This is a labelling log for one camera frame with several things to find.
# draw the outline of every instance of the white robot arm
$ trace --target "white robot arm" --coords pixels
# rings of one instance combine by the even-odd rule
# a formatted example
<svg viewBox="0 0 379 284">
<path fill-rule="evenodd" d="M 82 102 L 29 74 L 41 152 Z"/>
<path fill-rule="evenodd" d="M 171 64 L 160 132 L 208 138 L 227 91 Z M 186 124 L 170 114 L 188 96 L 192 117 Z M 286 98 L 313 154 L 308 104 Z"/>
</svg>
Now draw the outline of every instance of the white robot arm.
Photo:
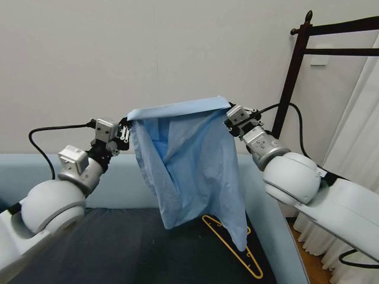
<svg viewBox="0 0 379 284">
<path fill-rule="evenodd" d="M 85 212 L 85 199 L 99 183 L 110 159 L 129 149 L 128 122 L 92 120 L 91 149 L 67 146 L 59 153 L 59 180 L 48 180 L 0 214 L 0 283 L 6 283 L 49 240 L 73 227 Z"/>
<path fill-rule="evenodd" d="M 379 195 L 290 152 L 262 128 L 257 110 L 235 105 L 227 117 L 229 132 L 245 142 L 264 171 L 269 195 L 379 262 Z"/>
</svg>

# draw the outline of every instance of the wooden floor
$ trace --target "wooden floor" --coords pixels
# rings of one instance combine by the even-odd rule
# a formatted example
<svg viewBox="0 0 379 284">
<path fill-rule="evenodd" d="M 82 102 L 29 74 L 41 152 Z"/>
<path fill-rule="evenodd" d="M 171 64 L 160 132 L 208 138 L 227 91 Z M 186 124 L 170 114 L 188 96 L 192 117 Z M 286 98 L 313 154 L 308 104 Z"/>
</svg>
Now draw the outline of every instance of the wooden floor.
<svg viewBox="0 0 379 284">
<path fill-rule="evenodd" d="M 322 256 L 312 256 L 303 249 L 301 243 L 297 241 L 300 233 L 293 229 L 293 223 L 289 223 L 291 232 L 296 239 L 296 245 L 303 259 L 304 265 L 307 269 L 307 273 L 311 284 L 329 284 L 329 279 L 332 277 L 330 271 L 323 270 L 321 265 Z"/>
</svg>

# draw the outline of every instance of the light blue sofa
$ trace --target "light blue sofa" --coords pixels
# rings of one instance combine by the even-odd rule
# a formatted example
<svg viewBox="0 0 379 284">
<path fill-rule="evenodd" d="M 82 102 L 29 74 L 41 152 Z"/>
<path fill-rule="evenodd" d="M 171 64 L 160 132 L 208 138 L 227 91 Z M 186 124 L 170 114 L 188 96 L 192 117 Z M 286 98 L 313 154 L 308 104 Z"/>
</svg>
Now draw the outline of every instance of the light blue sofa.
<svg viewBox="0 0 379 284">
<path fill-rule="evenodd" d="M 50 156 L 56 171 L 57 156 Z M 250 155 L 239 155 L 240 184 L 246 212 L 259 237 L 279 284 L 310 283 L 277 202 L 264 191 L 261 176 L 253 176 Z M 23 199 L 36 184 L 50 179 L 46 161 L 38 154 L 0 154 L 0 207 Z M 157 207 L 156 197 L 146 186 L 134 155 L 112 159 L 95 192 L 87 199 L 91 208 Z"/>
</svg>

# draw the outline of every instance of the yellow hanger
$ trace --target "yellow hanger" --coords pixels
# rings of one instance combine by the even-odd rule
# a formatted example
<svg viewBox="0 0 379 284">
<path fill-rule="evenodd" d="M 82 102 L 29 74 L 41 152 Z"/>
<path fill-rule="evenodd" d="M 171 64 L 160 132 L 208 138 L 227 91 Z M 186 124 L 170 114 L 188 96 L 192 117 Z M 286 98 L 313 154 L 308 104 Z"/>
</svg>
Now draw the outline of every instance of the yellow hanger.
<svg viewBox="0 0 379 284">
<path fill-rule="evenodd" d="M 214 218 L 212 218 L 212 217 L 210 217 L 210 216 L 208 216 L 208 215 L 203 215 L 202 217 L 201 217 L 201 219 L 204 221 L 204 223 L 206 223 L 207 224 L 207 226 L 212 230 L 212 232 L 213 233 L 215 233 L 216 234 L 216 236 L 218 236 L 218 238 L 224 243 L 224 245 L 237 257 L 237 259 L 244 265 L 244 267 L 246 267 L 246 269 L 250 272 L 250 274 L 252 275 L 252 276 L 254 276 L 255 278 L 257 278 L 257 279 L 262 279 L 263 278 L 263 272 L 262 272 L 262 269 L 259 267 L 259 264 L 256 262 L 256 260 L 255 260 L 255 258 L 254 258 L 254 256 L 253 256 L 253 254 L 251 253 L 251 251 L 250 251 L 250 249 L 249 249 L 249 247 L 248 246 L 246 246 L 246 250 L 248 251 L 248 253 L 247 253 L 247 257 L 251 257 L 252 258 L 252 260 L 253 260 L 253 262 L 255 263 L 255 265 L 256 265 L 256 268 L 258 268 L 258 270 L 259 270 L 259 275 L 256 275 L 251 269 L 250 269 L 250 265 L 249 264 L 246 264 L 240 257 L 239 257 L 239 255 L 228 245 L 228 243 L 222 238 L 222 236 L 220 236 L 219 234 L 218 234 L 218 232 L 216 232 L 216 230 L 214 229 L 214 228 L 212 228 L 212 226 L 211 226 L 211 223 L 210 222 L 208 222 L 206 219 L 209 219 L 209 220 L 212 220 L 213 222 L 215 222 L 216 224 L 217 224 L 217 226 L 218 227 L 222 227 L 223 226 L 223 224 L 221 223 L 221 222 L 219 222 L 219 221 L 217 221 L 216 219 L 214 219 Z M 251 229 L 248 227 L 248 234 L 250 234 L 251 233 Z"/>
</svg>

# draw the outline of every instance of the wire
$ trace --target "wire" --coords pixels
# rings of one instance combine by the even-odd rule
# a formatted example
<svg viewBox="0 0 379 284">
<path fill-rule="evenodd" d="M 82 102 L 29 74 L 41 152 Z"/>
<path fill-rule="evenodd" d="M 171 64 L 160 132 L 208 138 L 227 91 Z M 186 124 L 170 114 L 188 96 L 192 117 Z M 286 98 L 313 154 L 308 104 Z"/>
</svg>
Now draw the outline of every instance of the wire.
<svg viewBox="0 0 379 284">
<path fill-rule="evenodd" d="M 263 114 L 264 112 L 267 112 L 267 111 L 270 111 L 272 110 L 273 108 L 277 108 L 280 104 L 275 104 L 275 105 L 270 105 L 268 106 L 267 108 L 264 108 L 256 113 L 253 114 L 253 116 L 257 116 L 259 114 Z M 299 135 L 300 135 L 300 148 L 301 148 L 301 151 L 303 152 L 304 156 L 306 156 L 307 158 L 311 159 L 308 155 L 308 153 L 306 152 L 306 149 L 304 148 L 304 141 L 303 141 L 303 116 L 301 115 L 301 111 L 300 109 L 298 108 L 297 105 L 293 104 L 292 102 L 290 102 L 290 106 L 293 107 L 297 113 L 297 116 L 298 116 L 298 123 L 299 123 Z M 249 117 L 241 122 L 239 122 L 238 124 L 234 125 L 235 127 L 236 126 L 239 126 L 241 124 L 244 124 L 245 122 L 248 122 L 249 120 L 251 120 L 252 117 Z"/>
<path fill-rule="evenodd" d="M 40 131 L 46 130 L 61 130 L 61 129 L 72 129 L 72 128 L 84 128 L 90 127 L 90 122 L 86 124 L 77 124 L 77 125 L 63 125 L 63 126 L 51 126 L 51 127 L 41 127 L 33 129 L 29 132 L 29 141 L 30 143 L 41 153 L 41 155 L 45 158 L 46 162 L 49 164 L 50 171 L 52 173 L 52 179 L 55 179 L 55 170 L 53 164 L 51 163 L 49 157 L 45 154 L 45 152 L 33 141 L 33 134 Z"/>
<path fill-rule="evenodd" d="M 353 267 L 360 267 L 360 268 L 366 268 L 366 269 L 379 269 L 379 264 L 364 264 L 364 263 L 355 263 L 355 262 L 348 262 L 346 260 L 344 260 L 344 258 L 346 256 L 349 256 L 353 253 L 356 253 L 357 250 L 356 249 L 353 249 L 353 250 L 350 250 L 350 251 L 347 251 L 346 253 L 342 253 L 340 254 L 340 256 L 338 257 L 338 260 L 342 263 L 342 264 L 345 264 L 345 265 L 348 265 L 348 266 L 353 266 Z"/>
</svg>

